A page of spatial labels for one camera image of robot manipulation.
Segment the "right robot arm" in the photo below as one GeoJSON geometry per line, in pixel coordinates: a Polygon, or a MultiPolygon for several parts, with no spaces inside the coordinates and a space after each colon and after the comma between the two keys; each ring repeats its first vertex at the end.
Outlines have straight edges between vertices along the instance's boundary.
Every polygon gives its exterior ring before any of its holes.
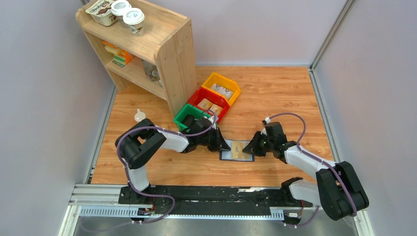
{"type": "Polygon", "coordinates": [[[306,151],[296,141],[287,140],[279,122],[265,124],[243,152],[259,157],[270,152],[283,163],[293,165],[315,179],[310,182],[293,177],[283,182],[280,198],[287,206],[293,206],[299,200],[306,201],[321,207],[334,221],[354,216],[369,207],[367,194],[349,162],[328,161],[306,151]]]}

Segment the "yellow VIP card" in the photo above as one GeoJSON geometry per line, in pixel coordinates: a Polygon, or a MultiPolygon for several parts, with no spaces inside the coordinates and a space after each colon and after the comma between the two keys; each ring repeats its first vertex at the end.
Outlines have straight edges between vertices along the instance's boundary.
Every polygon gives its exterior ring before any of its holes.
{"type": "Polygon", "coordinates": [[[236,161],[245,160],[243,153],[243,148],[245,147],[245,142],[241,141],[232,141],[231,142],[231,159],[236,161]]]}

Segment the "navy blue card holder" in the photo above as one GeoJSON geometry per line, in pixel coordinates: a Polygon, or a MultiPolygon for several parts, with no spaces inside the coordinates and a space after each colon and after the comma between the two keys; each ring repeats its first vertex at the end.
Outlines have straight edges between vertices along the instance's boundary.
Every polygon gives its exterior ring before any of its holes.
{"type": "MultiPolygon", "coordinates": [[[[226,140],[226,143],[231,147],[231,142],[232,141],[233,140],[226,140]]],[[[249,141],[241,141],[241,142],[245,142],[245,146],[247,146],[249,144],[249,141]]],[[[254,160],[255,160],[254,155],[244,153],[244,156],[245,156],[245,160],[239,161],[239,162],[254,162],[254,160]]],[[[236,161],[236,160],[231,159],[231,151],[222,151],[222,152],[220,152],[219,159],[220,160],[225,160],[225,161],[236,161]]]]}

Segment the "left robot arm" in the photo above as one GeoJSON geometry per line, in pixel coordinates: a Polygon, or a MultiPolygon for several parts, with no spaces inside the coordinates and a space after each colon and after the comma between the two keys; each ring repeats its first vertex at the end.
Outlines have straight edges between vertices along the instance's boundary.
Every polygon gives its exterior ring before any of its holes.
{"type": "Polygon", "coordinates": [[[231,150],[211,118],[192,121],[190,127],[179,132],[159,127],[146,118],[119,136],[115,146],[132,187],[131,197],[139,204],[150,198],[146,164],[158,150],[189,153],[197,146],[206,146],[211,152],[231,150]]]}

